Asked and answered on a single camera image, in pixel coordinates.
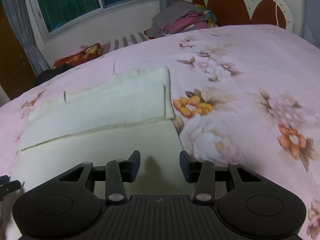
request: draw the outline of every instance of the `scalloped headboard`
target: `scalloped headboard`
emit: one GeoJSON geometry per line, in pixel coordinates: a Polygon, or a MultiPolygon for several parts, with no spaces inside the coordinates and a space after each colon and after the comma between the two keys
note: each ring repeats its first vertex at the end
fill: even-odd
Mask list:
{"type": "Polygon", "coordinates": [[[283,0],[192,0],[206,6],[217,18],[218,26],[276,23],[292,32],[292,13],[283,0]]]}

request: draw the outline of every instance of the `orange fabric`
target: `orange fabric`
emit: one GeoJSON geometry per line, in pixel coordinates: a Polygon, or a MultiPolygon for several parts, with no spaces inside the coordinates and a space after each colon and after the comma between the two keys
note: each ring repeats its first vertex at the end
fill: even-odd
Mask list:
{"type": "Polygon", "coordinates": [[[67,63],[68,65],[75,67],[95,58],[98,58],[102,55],[103,48],[99,43],[96,43],[86,49],[78,52],[77,54],[70,55],[68,57],[64,57],[58,59],[53,64],[53,69],[57,67],[61,67],[63,64],[67,63]]]}

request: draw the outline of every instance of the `silver screw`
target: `silver screw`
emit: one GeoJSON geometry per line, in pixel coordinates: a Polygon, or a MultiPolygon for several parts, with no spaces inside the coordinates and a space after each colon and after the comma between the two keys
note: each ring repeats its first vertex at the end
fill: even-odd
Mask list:
{"type": "Polygon", "coordinates": [[[209,201],[211,199],[211,196],[206,193],[201,193],[196,195],[196,199],[199,201],[209,201]]]}
{"type": "Polygon", "coordinates": [[[119,193],[114,193],[114,194],[109,195],[108,199],[110,199],[111,201],[120,201],[120,200],[124,199],[124,196],[119,193]]]}

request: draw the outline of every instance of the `brown door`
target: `brown door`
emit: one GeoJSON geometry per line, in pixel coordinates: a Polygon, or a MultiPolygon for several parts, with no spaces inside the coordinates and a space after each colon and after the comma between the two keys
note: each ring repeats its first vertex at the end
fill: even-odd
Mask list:
{"type": "Polygon", "coordinates": [[[33,88],[36,76],[0,3],[0,85],[10,99],[33,88]]]}

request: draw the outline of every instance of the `white towel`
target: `white towel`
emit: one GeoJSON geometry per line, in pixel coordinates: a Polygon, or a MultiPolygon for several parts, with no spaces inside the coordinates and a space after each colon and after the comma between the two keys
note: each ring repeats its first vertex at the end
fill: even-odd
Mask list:
{"type": "Polygon", "coordinates": [[[93,88],[64,92],[30,113],[18,149],[173,117],[168,69],[130,71],[93,88]]]}

